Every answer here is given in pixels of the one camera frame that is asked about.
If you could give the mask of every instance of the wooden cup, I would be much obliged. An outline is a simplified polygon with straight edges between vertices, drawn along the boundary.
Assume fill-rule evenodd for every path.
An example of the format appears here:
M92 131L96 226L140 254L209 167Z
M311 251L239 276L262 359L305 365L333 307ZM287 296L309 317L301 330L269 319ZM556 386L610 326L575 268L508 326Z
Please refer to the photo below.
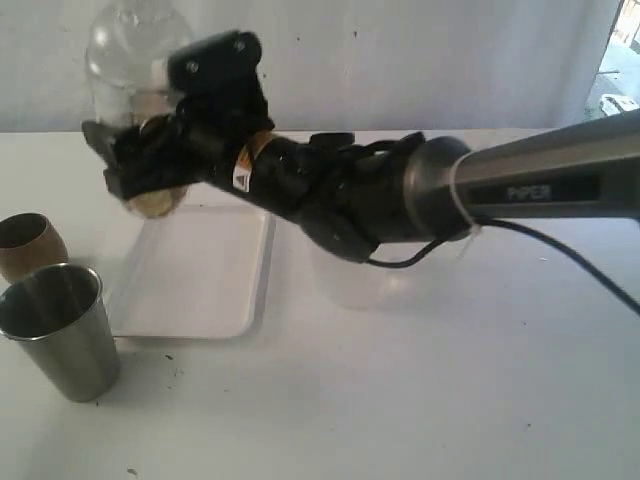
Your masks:
M68 261L62 238L44 215L21 213L0 222L0 273L9 283Z

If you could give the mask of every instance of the screw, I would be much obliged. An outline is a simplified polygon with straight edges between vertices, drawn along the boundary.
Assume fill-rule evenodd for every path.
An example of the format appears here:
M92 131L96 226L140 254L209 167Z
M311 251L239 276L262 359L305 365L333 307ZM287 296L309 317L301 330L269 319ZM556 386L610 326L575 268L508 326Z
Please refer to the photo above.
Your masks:
M187 72L196 73L199 68L200 68L200 65L198 65L198 62L194 62L193 60L189 60L187 62Z

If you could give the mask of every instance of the clear plastic bottle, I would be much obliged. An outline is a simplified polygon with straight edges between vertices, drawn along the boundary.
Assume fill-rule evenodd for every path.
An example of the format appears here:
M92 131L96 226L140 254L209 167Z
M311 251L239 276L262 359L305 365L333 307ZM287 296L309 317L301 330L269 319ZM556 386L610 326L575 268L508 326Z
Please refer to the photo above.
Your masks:
M172 111L180 98L162 84L157 66L192 41L189 25L169 0L114 0L105 7L91 26L85 54L96 120L127 127ZM162 217L185 194L186 188L152 192L127 207Z

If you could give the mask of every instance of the white wall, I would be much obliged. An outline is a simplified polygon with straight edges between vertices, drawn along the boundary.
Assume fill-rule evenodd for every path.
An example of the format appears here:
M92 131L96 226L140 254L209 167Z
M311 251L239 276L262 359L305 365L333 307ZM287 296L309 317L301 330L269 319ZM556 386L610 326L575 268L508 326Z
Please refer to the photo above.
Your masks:
M2 0L0 131L76 130L91 116L83 50L104 3ZM279 128L411 129L578 121L618 0L176 5L202 36L258 32Z

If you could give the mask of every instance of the robotic arm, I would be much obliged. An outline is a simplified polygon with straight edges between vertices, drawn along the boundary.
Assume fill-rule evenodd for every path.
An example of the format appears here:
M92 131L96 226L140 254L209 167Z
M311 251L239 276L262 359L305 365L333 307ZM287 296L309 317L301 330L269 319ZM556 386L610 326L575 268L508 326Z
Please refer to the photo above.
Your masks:
M83 123L109 191L205 182L298 224L318 245L366 262L382 243L448 240L475 218L640 217L640 111L471 152L460 140L354 145L352 134L297 143L272 133L252 33L176 52L163 72L184 94L175 113L116 130Z

